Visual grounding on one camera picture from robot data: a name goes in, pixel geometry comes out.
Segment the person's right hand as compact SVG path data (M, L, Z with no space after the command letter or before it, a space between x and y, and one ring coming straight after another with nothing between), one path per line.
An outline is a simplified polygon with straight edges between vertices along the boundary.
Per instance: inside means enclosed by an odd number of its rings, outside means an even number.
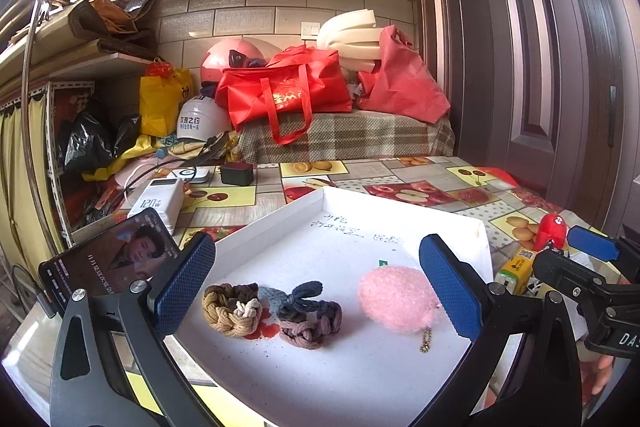
M608 384L613 373L614 358L601 355L597 360L582 363L582 399L589 401Z

